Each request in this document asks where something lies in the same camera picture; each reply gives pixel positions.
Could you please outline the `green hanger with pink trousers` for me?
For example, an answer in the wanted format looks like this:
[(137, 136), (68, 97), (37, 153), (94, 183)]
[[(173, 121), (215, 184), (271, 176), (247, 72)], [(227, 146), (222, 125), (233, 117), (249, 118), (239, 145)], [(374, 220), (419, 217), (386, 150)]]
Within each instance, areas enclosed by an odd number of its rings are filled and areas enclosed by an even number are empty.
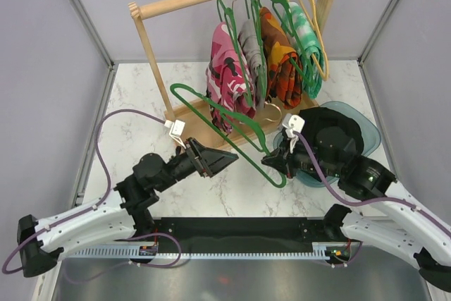
[(237, 37), (237, 27), (235, 22), (235, 16), (233, 13), (233, 5), (236, 0), (232, 1), (231, 7), (227, 7), (223, 0), (216, 0), (216, 7), (218, 11), (218, 16), (221, 19), (221, 21), (224, 21), (226, 23), (228, 34), (231, 38), (232, 46), (234, 48), (235, 53), (238, 56), (238, 60), (240, 62), (240, 67), (242, 70), (243, 78), (245, 80), (245, 91), (244, 91), (244, 98), (248, 106), (254, 106), (253, 105), (253, 96), (252, 96), (252, 90), (250, 87), (249, 79), (247, 76), (247, 71), (244, 65), (244, 57), (242, 56), (242, 52), (240, 50), (240, 45)]

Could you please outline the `pink camouflage trousers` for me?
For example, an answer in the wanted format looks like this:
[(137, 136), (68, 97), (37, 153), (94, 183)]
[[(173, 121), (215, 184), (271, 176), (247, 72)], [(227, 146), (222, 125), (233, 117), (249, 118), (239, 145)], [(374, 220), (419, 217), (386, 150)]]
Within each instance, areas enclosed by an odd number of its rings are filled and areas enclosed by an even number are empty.
[(248, 104), (245, 93), (253, 90), (244, 54), (235, 49), (225, 22), (213, 33), (210, 62), (206, 68), (206, 97), (223, 108), (254, 118), (255, 103)]

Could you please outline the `black trousers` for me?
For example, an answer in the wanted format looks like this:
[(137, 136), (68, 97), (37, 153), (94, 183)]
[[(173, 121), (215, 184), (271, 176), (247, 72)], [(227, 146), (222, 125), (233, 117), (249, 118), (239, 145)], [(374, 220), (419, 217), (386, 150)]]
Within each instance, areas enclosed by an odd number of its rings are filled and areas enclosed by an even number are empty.
[(344, 114), (325, 107), (301, 110), (305, 121), (302, 135), (324, 162), (348, 162), (364, 149), (359, 124)]

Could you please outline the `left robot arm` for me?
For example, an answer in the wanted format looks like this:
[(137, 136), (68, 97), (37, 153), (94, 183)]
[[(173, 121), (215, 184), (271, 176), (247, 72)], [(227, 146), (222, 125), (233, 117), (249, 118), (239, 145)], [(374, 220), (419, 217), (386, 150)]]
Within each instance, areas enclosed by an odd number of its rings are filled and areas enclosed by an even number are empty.
[(22, 217), (17, 237), (20, 272), (26, 278), (35, 277), (93, 245), (129, 238), (148, 240), (154, 232), (148, 208), (159, 201), (160, 192), (193, 173), (212, 178), (237, 159), (232, 152), (189, 138), (168, 161), (156, 153), (145, 154), (132, 173), (104, 196), (55, 216)]

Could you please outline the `green hanger with black trousers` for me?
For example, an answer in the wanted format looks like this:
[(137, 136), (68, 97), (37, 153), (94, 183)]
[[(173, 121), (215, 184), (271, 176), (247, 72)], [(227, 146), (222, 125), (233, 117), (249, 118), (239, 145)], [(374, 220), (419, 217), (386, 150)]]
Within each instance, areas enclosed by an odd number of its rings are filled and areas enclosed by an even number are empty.
[[(184, 97), (182, 97), (177, 90), (182, 89), (185, 91), (188, 91), (189, 93), (196, 96), (198, 99), (200, 99), (202, 102), (206, 103), (208, 107), (212, 106), (214, 109), (219, 111), (219, 116), (223, 118), (226, 123), (228, 123), (232, 128), (233, 131), (238, 132), (238, 134), (245, 139), (248, 143), (253, 146), (258, 152), (263, 153), (265, 155), (269, 155), (270, 151), (268, 150), (268, 147), (266, 146), (266, 134), (263, 131), (263, 129), (260, 127), (260, 125), (255, 121), (249, 118), (248, 116), (242, 114), (242, 113), (236, 113), (233, 111), (229, 111), (223, 106), (217, 104), (212, 99), (204, 96), (203, 94), (200, 94), (196, 90), (194, 90), (192, 87), (188, 85), (184, 85), (182, 83), (174, 83), (170, 86), (171, 93), (179, 99), (192, 113), (194, 113), (197, 117), (202, 119), (218, 136), (221, 137), (222, 140), (226, 141), (235, 151), (238, 152), (239, 155), (241, 155), (249, 164), (251, 164), (272, 186), (278, 189), (282, 189), (287, 184), (287, 179), (285, 175), (280, 173), (281, 182), (277, 183), (274, 181), (266, 172), (263, 170), (256, 162), (254, 162), (244, 151), (240, 149), (240, 147), (237, 145), (236, 142), (233, 142), (229, 133), (224, 133), (220, 128), (218, 128), (216, 125), (214, 125), (206, 116), (204, 116), (199, 109), (196, 109), (194, 107), (194, 104), (189, 103)], [(249, 127), (251, 130), (251, 134), (254, 134), (259, 142), (259, 145), (257, 145), (255, 142), (253, 142), (243, 129), (240, 128), (240, 125)]]

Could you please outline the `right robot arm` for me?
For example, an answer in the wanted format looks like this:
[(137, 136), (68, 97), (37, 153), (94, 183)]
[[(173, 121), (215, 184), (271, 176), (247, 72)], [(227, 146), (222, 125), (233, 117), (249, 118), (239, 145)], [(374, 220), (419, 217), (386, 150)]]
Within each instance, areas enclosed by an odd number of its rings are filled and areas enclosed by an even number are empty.
[(342, 129), (323, 128), (312, 143), (289, 130), (261, 162), (288, 178), (300, 171), (317, 175), (323, 183), (336, 177), (346, 196), (329, 190), (338, 203), (323, 219), (324, 236), (377, 247), (410, 264), (431, 285), (450, 291), (450, 225), (384, 165), (359, 154), (354, 139)]

